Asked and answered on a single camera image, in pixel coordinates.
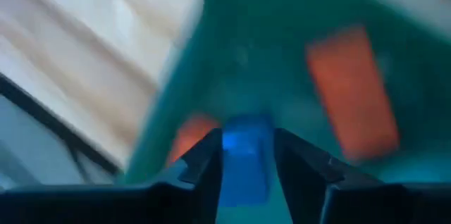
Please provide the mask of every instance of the teal surface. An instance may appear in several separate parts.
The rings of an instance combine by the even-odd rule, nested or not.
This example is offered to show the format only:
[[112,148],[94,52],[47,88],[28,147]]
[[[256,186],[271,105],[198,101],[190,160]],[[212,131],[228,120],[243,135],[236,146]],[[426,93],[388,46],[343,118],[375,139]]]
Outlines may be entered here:
[[[387,182],[451,180],[451,46],[373,0],[205,0],[132,158],[124,182],[148,180],[164,165],[177,128],[193,111],[219,119],[270,114],[342,159],[304,60],[305,45],[363,25],[401,134],[401,149],[354,163]],[[250,209],[220,209],[220,223],[288,223],[280,185]]]

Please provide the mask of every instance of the green surface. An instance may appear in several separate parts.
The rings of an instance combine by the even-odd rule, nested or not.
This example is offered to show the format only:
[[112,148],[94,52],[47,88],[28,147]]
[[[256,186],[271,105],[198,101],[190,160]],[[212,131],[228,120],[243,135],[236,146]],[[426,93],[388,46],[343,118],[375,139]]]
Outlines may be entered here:
[[[304,61],[305,44],[364,25],[401,134],[393,156],[360,163],[393,181],[451,180],[451,46],[372,0],[205,0],[192,39],[132,158],[124,182],[155,175],[192,111],[220,121],[270,114],[278,127],[342,159]],[[267,206],[220,209],[220,223],[285,223],[280,185]]]

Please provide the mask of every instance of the orange rectangle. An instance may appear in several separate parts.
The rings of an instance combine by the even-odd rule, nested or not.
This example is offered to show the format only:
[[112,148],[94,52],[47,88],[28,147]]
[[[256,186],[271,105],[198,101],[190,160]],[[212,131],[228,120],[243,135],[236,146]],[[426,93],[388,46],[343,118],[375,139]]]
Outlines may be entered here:
[[307,62],[347,158],[371,158],[398,147],[395,118],[363,28],[309,45]]

